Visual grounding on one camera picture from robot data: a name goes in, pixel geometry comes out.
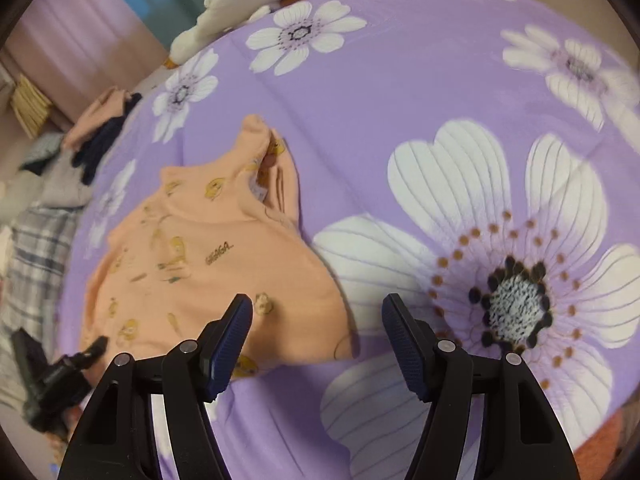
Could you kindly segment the grey pillow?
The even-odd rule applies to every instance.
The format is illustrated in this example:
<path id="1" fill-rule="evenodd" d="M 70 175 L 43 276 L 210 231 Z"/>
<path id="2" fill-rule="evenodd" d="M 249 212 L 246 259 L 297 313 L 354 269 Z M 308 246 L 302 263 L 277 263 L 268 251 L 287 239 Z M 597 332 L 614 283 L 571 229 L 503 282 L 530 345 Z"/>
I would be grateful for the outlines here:
<path id="1" fill-rule="evenodd" d="M 1 183 L 1 224 L 8 226 L 30 207 L 77 209 L 92 197 L 92 182 L 98 162 L 80 160 L 79 153 L 62 151 L 47 164 L 42 176 L 20 170 L 8 182 Z"/>

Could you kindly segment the orange cartoon print shirt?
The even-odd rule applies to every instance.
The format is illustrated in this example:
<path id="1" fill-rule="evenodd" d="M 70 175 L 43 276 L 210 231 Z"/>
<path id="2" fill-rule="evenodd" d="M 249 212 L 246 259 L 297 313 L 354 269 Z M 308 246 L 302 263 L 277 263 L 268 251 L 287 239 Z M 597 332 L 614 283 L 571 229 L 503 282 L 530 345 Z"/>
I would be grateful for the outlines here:
<path id="1" fill-rule="evenodd" d="M 300 235 L 292 156 L 256 115 L 226 154 L 164 168 L 157 191 L 111 232 L 81 336 L 105 337 L 108 358 L 152 358 L 198 336 L 241 294 L 253 321 L 235 377 L 354 354 L 343 295 Z"/>

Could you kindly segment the pink folded garment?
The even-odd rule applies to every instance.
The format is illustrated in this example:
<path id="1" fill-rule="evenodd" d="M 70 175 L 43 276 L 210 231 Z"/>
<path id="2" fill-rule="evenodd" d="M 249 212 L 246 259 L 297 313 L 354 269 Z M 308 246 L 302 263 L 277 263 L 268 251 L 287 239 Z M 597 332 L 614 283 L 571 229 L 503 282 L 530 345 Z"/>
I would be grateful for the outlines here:
<path id="1" fill-rule="evenodd" d="M 124 114 L 132 94 L 122 88 L 103 91 L 80 115 L 62 141 L 63 150 L 78 151 L 108 120 Z"/>

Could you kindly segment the navy blue garment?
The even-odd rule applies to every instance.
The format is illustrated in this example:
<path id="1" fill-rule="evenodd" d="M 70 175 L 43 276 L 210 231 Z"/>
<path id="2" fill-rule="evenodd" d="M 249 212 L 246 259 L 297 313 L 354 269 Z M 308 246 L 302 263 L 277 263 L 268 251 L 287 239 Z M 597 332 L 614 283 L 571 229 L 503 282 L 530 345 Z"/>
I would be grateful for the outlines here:
<path id="1" fill-rule="evenodd" d="M 131 99 L 125 104 L 124 114 L 108 120 L 78 151 L 72 151 L 72 166 L 81 169 L 83 185 L 90 185 L 96 177 L 96 172 L 101 160 L 111 149 L 120 136 L 128 116 L 134 111 L 142 95 L 138 92 L 131 93 Z"/>

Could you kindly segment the purple floral bedsheet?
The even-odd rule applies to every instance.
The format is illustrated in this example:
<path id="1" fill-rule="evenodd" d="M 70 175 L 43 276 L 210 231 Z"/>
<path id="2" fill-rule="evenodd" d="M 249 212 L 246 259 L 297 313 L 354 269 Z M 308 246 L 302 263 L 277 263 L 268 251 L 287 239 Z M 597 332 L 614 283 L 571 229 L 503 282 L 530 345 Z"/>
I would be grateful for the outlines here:
<path id="1" fill-rule="evenodd" d="M 303 237 L 357 353 L 239 378 L 208 407 L 237 479 L 400 479 L 427 408 L 380 319 L 397 292 L 464 350 L 518 352 L 582 478 L 606 475 L 639 382 L 639 79 L 534 0 L 307 0 L 230 32 L 131 114 L 82 216 L 60 347 L 85 347 L 111 232 L 166 167 L 276 128 Z"/>

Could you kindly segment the plaid blanket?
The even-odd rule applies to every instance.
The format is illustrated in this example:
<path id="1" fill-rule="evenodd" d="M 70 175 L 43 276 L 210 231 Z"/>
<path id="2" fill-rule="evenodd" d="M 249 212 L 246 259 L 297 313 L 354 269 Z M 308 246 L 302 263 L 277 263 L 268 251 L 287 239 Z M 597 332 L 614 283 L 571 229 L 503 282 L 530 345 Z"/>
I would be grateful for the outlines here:
<path id="1" fill-rule="evenodd" d="M 58 302 L 80 216 L 79 209 L 35 207 L 12 224 L 1 299 L 1 403 L 17 411 L 23 409 L 26 390 L 11 336 L 22 328 L 42 344 L 47 358 L 54 356 Z"/>

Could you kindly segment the yellow pleated fabric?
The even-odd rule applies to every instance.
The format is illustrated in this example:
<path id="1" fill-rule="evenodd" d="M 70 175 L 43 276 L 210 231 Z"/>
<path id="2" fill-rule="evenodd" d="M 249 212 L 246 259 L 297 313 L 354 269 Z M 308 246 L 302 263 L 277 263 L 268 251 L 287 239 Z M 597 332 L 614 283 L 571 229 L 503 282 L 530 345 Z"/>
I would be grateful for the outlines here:
<path id="1" fill-rule="evenodd" d="M 52 102 L 23 74 L 11 96 L 11 108 L 29 139 L 37 139 L 51 115 Z"/>

